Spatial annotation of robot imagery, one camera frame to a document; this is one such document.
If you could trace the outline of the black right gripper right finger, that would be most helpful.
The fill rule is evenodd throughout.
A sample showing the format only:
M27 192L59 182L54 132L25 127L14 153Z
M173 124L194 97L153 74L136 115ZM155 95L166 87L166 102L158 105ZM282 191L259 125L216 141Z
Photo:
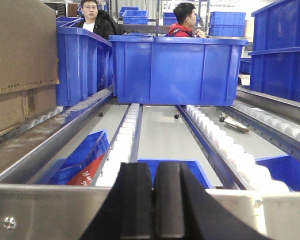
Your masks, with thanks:
M185 163L158 165L154 195L157 240L267 239L207 193Z

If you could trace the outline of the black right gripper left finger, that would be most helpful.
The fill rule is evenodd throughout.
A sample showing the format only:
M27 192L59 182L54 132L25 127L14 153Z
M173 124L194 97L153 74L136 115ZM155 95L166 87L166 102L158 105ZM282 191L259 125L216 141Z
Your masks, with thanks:
M146 163L122 163L81 240L153 240L152 178Z

